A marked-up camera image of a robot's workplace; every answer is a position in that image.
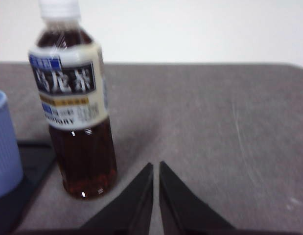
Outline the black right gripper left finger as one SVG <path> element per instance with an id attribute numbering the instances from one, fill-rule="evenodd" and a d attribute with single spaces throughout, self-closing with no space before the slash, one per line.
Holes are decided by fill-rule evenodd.
<path id="1" fill-rule="evenodd" d="M 147 163 L 121 194 L 82 225 L 81 229 L 92 232 L 149 231 L 153 178 L 153 165 Z"/>

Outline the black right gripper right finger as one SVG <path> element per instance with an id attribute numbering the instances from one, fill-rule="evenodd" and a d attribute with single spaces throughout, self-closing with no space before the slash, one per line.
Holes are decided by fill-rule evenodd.
<path id="1" fill-rule="evenodd" d="M 164 161 L 160 162 L 159 204 L 165 232 L 235 230 L 235 226 L 198 198 Z"/>

